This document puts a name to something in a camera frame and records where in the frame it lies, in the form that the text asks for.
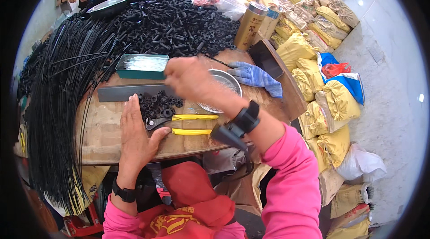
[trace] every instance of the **red plastic bag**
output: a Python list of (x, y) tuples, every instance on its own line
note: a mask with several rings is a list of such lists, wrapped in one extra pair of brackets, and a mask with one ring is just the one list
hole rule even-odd
[(351, 73), (351, 67), (347, 67), (348, 64), (349, 63), (326, 64), (322, 67), (321, 71), (325, 77), (329, 79), (340, 73)]

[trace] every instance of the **gold can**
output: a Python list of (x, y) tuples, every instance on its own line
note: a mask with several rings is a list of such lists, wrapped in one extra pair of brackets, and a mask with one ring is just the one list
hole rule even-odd
[(234, 38), (234, 45), (240, 52), (245, 52), (252, 45), (254, 37), (268, 12), (268, 8), (256, 2), (249, 2), (239, 30)]

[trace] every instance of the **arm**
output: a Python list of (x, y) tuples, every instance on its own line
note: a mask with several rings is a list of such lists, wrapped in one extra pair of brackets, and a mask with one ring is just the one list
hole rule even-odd
[[(214, 81), (197, 57), (169, 60), (165, 74), (165, 83), (170, 84), (176, 94), (219, 108), (229, 118), (234, 118), (249, 105), (248, 100)], [(258, 117), (260, 123), (248, 135), (263, 161), (278, 169), (267, 186), (267, 205), (262, 215), (266, 235), (321, 238), (318, 229), (321, 201), (315, 156), (294, 128), (263, 109)]]
[[(121, 158), (116, 183), (121, 189), (135, 189), (136, 179), (158, 150), (169, 127), (157, 129), (149, 139), (139, 108), (137, 94), (130, 96), (121, 115)], [(114, 193), (109, 195), (105, 211), (103, 238), (141, 238), (137, 205), (124, 202)]]

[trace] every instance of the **green tin box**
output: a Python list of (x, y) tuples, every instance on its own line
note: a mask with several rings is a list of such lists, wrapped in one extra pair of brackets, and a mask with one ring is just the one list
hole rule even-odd
[(115, 67), (121, 79), (164, 80), (168, 55), (124, 54)]

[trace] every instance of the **blue glove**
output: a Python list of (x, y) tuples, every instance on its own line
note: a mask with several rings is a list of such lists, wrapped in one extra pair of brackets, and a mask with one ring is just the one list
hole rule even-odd
[(233, 62), (228, 65), (234, 69), (227, 70), (227, 73), (234, 76), (239, 83), (265, 88), (271, 97), (282, 98), (281, 83), (258, 66), (245, 62)]

